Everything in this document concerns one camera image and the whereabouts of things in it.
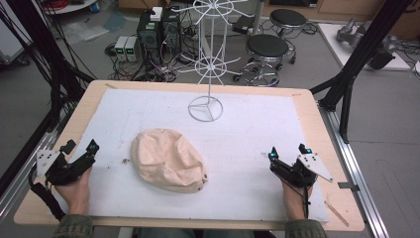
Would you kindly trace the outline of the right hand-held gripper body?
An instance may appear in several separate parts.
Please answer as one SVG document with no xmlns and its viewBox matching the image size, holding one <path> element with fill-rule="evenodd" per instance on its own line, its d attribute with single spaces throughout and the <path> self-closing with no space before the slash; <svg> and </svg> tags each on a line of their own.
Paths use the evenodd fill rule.
<svg viewBox="0 0 420 238">
<path fill-rule="evenodd" d="M 317 177 L 332 182 L 333 177 L 317 153 L 298 155 L 293 165 L 279 160 L 270 162 L 270 170 L 280 179 L 295 187 L 312 186 Z"/>
</svg>

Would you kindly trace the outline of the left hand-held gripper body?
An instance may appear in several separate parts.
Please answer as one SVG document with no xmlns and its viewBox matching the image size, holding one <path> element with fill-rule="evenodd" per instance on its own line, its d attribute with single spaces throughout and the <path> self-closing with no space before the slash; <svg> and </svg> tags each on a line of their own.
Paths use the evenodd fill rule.
<svg viewBox="0 0 420 238">
<path fill-rule="evenodd" d="M 96 151 L 86 151 L 81 157 L 69 163 L 63 152 L 39 150 L 36 153 L 37 176 L 45 176 L 53 185 L 67 185 L 77 181 L 95 163 Z"/>
</svg>

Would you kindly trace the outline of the beige cloth hat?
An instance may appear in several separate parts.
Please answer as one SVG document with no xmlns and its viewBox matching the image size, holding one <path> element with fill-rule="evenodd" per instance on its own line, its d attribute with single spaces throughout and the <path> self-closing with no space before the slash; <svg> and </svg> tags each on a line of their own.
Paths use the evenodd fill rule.
<svg viewBox="0 0 420 238">
<path fill-rule="evenodd" d="M 160 189 L 195 193 L 208 180 L 199 153 L 183 134 L 172 129 L 139 133 L 131 145 L 131 160 L 140 178 Z"/>
</svg>

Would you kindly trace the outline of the white wire display rack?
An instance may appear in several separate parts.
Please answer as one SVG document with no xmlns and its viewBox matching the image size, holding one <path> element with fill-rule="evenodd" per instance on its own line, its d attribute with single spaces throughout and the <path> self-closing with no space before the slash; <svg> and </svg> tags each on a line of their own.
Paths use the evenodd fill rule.
<svg viewBox="0 0 420 238">
<path fill-rule="evenodd" d="M 240 75 L 239 72 L 228 70 L 228 64 L 239 59 L 225 60 L 227 30 L 231 26 L 229 16 L 238 13 L 240 16 L 250 17 L 239 11 L 236 3 L 247 2 L 248 0 L 194 0 L 190 7 L 178 10 L 178 13 L 194 11 L 198 15 L 195 25 L 198 27 L 198 57 L 192 59 L 185 57 L 193 63 L 192 71 L 195 71 L 200 79 L 198 84 L 205 81 L 208 84 L 208 91 L 205 95 L 192 99 L 188 104 L 189 115 L 200 122 L 213 122 L 218 120 L 224 112 L 222 102 L 212 95 L 212 83 L 217 80 L 221 85 L 224 84 L 222 76 L 226 73 Z M 222 44 L 218 50 L 214 48 L 216 21 L 222 20 L 224 29 Z"/>
</svg>

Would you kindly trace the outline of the person's left hand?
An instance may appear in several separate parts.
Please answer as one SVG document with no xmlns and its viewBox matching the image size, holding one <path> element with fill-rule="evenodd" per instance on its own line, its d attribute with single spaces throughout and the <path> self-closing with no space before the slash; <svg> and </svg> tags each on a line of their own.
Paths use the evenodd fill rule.
<svg viewBox="0 0 420 238">
<path fill-rule="evenodd" d="M 67 184 L 57 185 L 55 189 L 66 201 L 69 214 L 86 215 L 89 210 L 89 177 L 92 169 L 89 168 L 79 180 Z"/>
</svg>

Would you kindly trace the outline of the person's right hand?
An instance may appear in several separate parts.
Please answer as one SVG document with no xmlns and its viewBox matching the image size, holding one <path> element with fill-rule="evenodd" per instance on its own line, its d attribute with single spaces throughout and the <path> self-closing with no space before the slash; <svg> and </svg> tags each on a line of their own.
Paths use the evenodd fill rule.
<svg viewBox="0 0 420 238">
<path fill-rule="evenodd" d="M 283 203 L 285 214 L 289 220 L 305 219 L 304 188 L 294 187 L 286 181 L 282 181 Z"/>
</svg>

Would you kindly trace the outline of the white foam mat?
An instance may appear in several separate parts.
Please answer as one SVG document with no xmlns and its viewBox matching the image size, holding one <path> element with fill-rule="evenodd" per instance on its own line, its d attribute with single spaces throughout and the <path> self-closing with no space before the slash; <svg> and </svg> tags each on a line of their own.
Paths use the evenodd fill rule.
<svg viewBox="0 0 420 238">
<path fill-rule="evenodd" d="M 267 157 L 276 150 L 287 164 L 305 141 L 297 105 L 289 96 L 218 94 L 224 110 L 214 122 L 199 122 L 187 109 L 190 92 L 108 89 L 79 146 L 95 141 L 90 210 L 96 217 L 280 221 L 279 179 Z M 209 180 L 195 193 L 157 188 L 140 178 L 130 156 L 135 137 L 154 128 L 183 134 L 204 161 Z"/>
</svg>

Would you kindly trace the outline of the thin wooden stick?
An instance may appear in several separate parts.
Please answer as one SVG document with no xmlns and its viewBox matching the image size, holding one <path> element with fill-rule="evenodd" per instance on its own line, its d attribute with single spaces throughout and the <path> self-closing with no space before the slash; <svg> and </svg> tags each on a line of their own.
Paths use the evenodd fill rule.
<svg viewBox="0 0 420 238">
<path fill-rule="evenodd" d="M 324 203 L 346 227 L 349 227 L 349 222 L 329 201 L 324 200 Z"/>
</svg>

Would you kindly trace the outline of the white power supply box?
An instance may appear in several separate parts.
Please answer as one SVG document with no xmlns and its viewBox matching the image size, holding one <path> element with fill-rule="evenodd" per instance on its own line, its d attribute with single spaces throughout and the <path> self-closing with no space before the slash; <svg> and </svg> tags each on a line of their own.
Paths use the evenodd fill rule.
<svg viewBox="0 0 420 238">
<path fill-rule="evenodd" d="M 117 42 L 114 46 L 114 50 L 115 50 L 117 59 L 119 61 L 126 61 L 127 60 L 127 56 L 126 56 L 126 53 L 125 53 L 125 45 L 126 45 L 127 41 L 128 41 L 128 38 L 125 37 L 125 36 L 122 36 L 117 40 Z"/>
<path fill-rule="evenodd" d="M 129 37 L 125 45 L 127 61 L 135 62 L 140 57 L 140 44 L 137 37 Z"/>
</svg>

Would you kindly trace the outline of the white platform board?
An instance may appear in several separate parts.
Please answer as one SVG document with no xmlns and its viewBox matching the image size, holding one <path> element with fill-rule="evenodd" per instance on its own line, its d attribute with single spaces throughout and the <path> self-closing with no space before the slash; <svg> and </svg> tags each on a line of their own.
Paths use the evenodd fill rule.
<svg viewBox="0 0 420 238">
<path fill-rule="evenodd" d="M 335 58 L 339 62 L 340 66 L 343 66 L 348 61 L 354 50 L 348 43 L 341 43 L 336 39 L 337 32 L 342 29 L 344 25 L 320 23 L 318 27 L 324 40 L 328 43 L 330 50 L 335 55 Z M 404 71 L 410 69 L 410 66 L 402 59 L 398 53 L 393 53 L 392 55 L 394 56 L 394 59 L 392 59 L 383 68 L 383 70 Z"/>
</svg>

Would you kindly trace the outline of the black round stool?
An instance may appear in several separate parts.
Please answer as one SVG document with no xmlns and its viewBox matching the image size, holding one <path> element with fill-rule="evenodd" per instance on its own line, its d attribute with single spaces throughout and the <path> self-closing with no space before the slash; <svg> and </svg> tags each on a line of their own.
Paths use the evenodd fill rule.
<svg viewBox="0 0 420 238">
<path fill-rule="evenodd" d="M 279 84 L 282 61 L 288 52 L 285 40 L 273 35 L 254 35 L 246 42 L 246 51 L 251 56 L 234 82 L 243 79 L 246 85 L 273 87 Z"/>
<path fill-rule="evenodd" d="M 289 62 L 294 64 L 296 60 L 296 47 L 285 35 L 293 32 L 294 30 L 301 29 L 307 23 L 307 19 L 302 14 L 294 10 L 276 9 L 269 14 L 269 20 L 278 28 L 277 35 L 281 39 L 285 40 L 289 46 L 287 52 L 291 55 Z"/>
</svg>

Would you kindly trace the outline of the clear plastic sheet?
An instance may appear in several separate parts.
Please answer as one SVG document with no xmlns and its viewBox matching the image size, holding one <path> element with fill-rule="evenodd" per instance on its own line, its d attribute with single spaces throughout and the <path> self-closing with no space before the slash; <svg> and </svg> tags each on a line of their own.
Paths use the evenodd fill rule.
<svg viewBox="0 0 420 238">
<path fill-rule="evenodd" d="M 70 23 L 63 27 L 63 33 L 69 44 L 90 42 L 108 33 L 102 26 L 89 27 L 84 22 Z"/>
</svg>

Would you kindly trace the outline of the black computer tower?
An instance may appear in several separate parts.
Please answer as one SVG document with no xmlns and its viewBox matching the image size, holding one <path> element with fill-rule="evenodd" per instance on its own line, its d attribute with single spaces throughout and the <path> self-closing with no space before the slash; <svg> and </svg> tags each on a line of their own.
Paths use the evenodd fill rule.
<svg viewBox="0 0 420 238">
<path fill-rule="evenodd" d="M 161 23 L 151 20 L 152 11 L 144 11 L 140 17 L 137 34 L 144 59 L 160 65 L 160 45 L 162 42 Z"/>
<path fill-rule="evenodd" d="M 161 18 L 163 29 L 163 48 L 172 54 L 181 52 L 179 14 L 165 9 Z"/>
</svg>

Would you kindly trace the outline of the white round table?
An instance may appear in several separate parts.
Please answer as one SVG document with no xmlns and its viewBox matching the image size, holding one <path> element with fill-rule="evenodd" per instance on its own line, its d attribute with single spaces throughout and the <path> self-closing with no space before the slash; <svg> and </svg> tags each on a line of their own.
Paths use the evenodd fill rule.
<svg viewBox="0 0 420 238">
<path fill-rule="evenodd" d="M 45 0 L 42 9 L 49 15 L 65 14 L 82 9 L 88 9 L 92 13 L 101 10 L 98 0 Z"/>
</svg>

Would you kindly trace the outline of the aluminium rail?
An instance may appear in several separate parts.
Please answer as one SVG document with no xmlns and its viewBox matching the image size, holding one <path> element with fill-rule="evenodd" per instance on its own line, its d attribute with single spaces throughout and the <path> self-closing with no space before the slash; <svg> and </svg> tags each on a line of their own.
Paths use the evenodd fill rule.
<svg viewBox="0 0 420 238">
<path fill-rule="evenodd" d="M 357 184 L 360 188 L 358 192 L 352 192 L 352 194 L 370 235 L 373 238 L 390 238 L 352 147 L 345 142 L 339 133 L 340 119 L 337 113 L 329 112 L 321 106 L 319 106 L 319 111 L 348 180 L 347 182 Z"/>
<path fill-rule="evenodd" d="M 49 111 L 0 178 L 0 225 L 29 187 L 28 174 L 36 163 L 36 152 L 53 147 L 71 114 L 72 112 L 61 111 L 57 122 L 53 123 L 52 113 Z"/>
</svg>

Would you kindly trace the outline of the small metal bracket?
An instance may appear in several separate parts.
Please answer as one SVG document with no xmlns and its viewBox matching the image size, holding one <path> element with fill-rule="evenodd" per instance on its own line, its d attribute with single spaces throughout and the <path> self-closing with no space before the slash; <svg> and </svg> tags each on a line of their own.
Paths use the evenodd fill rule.
<svg viewBox="0 0 420 238">
<path fill-rule="evenodd" d="M 351 192 L 358 192 L 360 190 L 359 186 L 357 184 L 351 183 L 351 182 L 339 182 L 338 186 L 340 189 L 347 188 Z"/>
</svg>

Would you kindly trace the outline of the black metal frame stand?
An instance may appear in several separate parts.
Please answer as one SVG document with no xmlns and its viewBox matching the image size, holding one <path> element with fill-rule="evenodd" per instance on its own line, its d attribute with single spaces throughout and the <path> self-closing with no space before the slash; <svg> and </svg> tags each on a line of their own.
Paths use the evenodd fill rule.
<svg viewBox="0 0 420 238">
<path fill-rule="evenodd" d="M 338 74 L 310 89 L 312 94 L 328 89 L 326 96 L 319 101 L 319 105 L 327 111 L 334 112 L 338 102 L 342 100 L 339 135 L 346 144 L 349 143 L 348 124 L 354 82 L 410 3 L 411 0 L 385 0 L 367 32 Z"/>
<path fill-rule="evenodd" d="M 0 19 L 17 38 L 51 87 L 52 108 L 0 178 L 0 197 L 11 187 L 17 172 L 29 159 L 29 153 L 35 148 L 35 145 L 41 140 L 45 132 L 50 132 L 54 126 L 59 124 L 59 113 L 64 105 L 81 99 L 85 92 L 82 82 L 90 83 L 96 79 L 93 74 L 81 71 L 65 58 L 53 38 L 53 33 L 32 0 L 6 0 L 6 3 L 26 30 L 34 46 L 30 47 L 23 40 L 13 26 L 12 20 L 1 10 Z"/>
</svg>

